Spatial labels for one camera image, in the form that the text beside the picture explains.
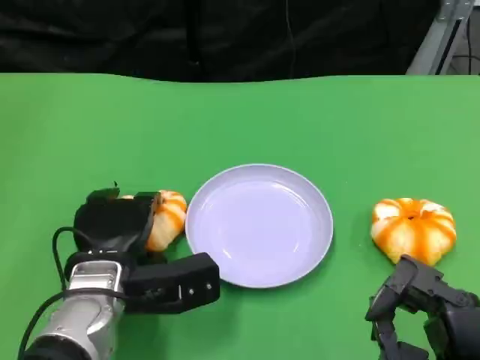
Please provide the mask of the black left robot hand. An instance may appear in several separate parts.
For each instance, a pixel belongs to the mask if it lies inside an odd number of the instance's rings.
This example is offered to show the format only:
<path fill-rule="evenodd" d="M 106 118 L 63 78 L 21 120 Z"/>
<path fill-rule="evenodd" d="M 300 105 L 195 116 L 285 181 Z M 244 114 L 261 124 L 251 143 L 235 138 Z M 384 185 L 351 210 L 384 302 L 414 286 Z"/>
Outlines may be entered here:
<path fill-rule="evenodd" d="M 73 219 L 74 241 L 80 252 L 126 253 L 134 260 L 147 254 L 159 192 L 120 197 L 117 187 L 91 192 Z"/>

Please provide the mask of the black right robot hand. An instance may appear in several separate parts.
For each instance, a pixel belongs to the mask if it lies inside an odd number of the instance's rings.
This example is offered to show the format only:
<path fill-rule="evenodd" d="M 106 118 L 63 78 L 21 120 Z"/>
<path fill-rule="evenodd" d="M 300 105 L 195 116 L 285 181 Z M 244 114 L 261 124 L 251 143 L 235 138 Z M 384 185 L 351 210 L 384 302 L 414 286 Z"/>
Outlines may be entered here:
<path fill-rule="evenodd" d="M 428 359 L 427 350 L 398 340 L 395 311 L 427 314 L 424 331 L 437 359 L 479 358 L 479 297 L 443 281 L 443 273 L 403 255 L 376 295 L 365 319 L 380 359 Z"/>

